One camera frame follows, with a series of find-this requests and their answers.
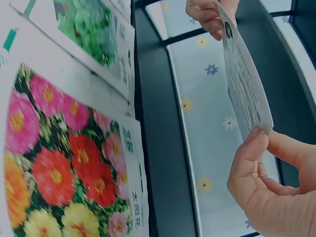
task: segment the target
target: red flower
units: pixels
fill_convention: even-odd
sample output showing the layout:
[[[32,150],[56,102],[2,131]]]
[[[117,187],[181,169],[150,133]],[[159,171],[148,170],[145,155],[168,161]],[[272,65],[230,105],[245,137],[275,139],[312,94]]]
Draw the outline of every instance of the red flower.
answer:
[[[100,206],[111,205],[116,199],[117,188],[111,176],[111,168],[108,164],[98,166],[87,179],[88,198],[95,200]]]
[[[74,153],[71,161],[78,177],[86,184],[86,180],[102,165],[102,158],[97,145],[84,135],[69,135],[70,147]]]
[[[73,198],[74,175],[66,157],[58,150],[51,152],[43,147],[36,156],[32,173],[48,204],[65,205]]]

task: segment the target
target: orange flower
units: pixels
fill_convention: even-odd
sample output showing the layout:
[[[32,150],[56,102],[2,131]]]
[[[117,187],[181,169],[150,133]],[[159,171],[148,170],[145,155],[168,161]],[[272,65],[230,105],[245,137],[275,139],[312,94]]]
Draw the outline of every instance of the orange flower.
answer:
[[[42,197],[48,204],[63,205],[73,198],[74,175],[66,157],[58,150],[51,152],[43,147],[36,156],[33,175]]]
[[[71,161],[78,177],[86,184],[87,179],[102,165],[102,158],[97,145],[84,135],[69,135],[70,147],[74,153]]]
[[[11,225],[16,229],[26,220],[25,209],[30,206],[30,194],[19,167],[8,156],[4,160],[6,201]]]

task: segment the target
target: teal label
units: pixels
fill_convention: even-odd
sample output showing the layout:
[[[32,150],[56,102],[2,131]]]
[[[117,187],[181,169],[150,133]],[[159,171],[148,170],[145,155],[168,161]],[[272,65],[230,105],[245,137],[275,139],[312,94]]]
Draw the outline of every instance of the teal label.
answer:
[[[0,51],[0,68],[8,63],[9,51],[16,36],[16,30],[11,29]]]
[[[31,11],[35,5],[36,0],[30,0],[29,4],[27,5],[26,9],[23,12],[23,15],[30,17]]]

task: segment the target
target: finger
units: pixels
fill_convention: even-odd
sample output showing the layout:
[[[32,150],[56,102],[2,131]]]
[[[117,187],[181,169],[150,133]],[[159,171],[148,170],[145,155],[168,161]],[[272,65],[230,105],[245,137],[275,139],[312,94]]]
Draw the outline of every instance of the finger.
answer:
[[[282,184],[278,183],[274,179],[271,179],[268,177],[265,165],[263,163],[258,164],[258,175],[259,178],[264,182],[264,184],[267,186],[267,189],[274,192],[275,194],[279,196],[284,195],[297,195],[299,194],[299,189],[294,188],[291,186],[283,186]]]
[[[269,134],[268,151],[300,169],[306,157],[315,152],[315,147],[272,131]]]
[[[207,22],[219,16],[218,11],[215,8],[201,10],[195,5],[186,7],[186,13],[193,19],[200,21],[200,23]]]
[[[203,29],[205,29],[206,31],[208,32],[217,32],[217,31],[220,31],[224,28],[223,26],[223,23],[221,20],[219,19],[212,19],[212,20],[209,20],[205,23],[201,23]]]
[[[215,32],[210,32],[210,34],[216,39],[217,41],[221,41],[223,36],[222,36],[222,31],[215,31]]]
[[[197,6],[201,10],[217,8],[216,0],[190,0],[187,1],[187,5]]]
[[[235,20],[239,0],[221,0],[222,7],[226,10],[231,19]]]
[[[273,196],[261,179],[253,177],[256,168],[255,161],[262,159],[267,145],[268,136],[264,131],[256,128],[236,152],[227,186],[236,202],[244,210],[247,209],[249,200],[258,190],[263,190],[258,196],[260,200],[267,201]]]

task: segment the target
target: seed packet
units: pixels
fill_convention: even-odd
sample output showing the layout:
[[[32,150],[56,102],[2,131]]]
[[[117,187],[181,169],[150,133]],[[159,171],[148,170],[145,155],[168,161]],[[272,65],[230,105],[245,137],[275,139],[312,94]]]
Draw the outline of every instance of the seed packet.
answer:
[[[0,9],[0,234],[148,237],[139,122],[96,100],[90,72],[8,12]]]
[[[134,28],[109,0],[11,0],[49,38],[134,99]]]
[[[259,126],[269,133],[273,120],[264,88],[251,55],[241,35],[220,3],[223,22],[223,45],[228,94],[231,99],[243,140]]]
[[[111,0],[113,5],[120,11],[123,17],[130,23],[131,1],[130,0]]]

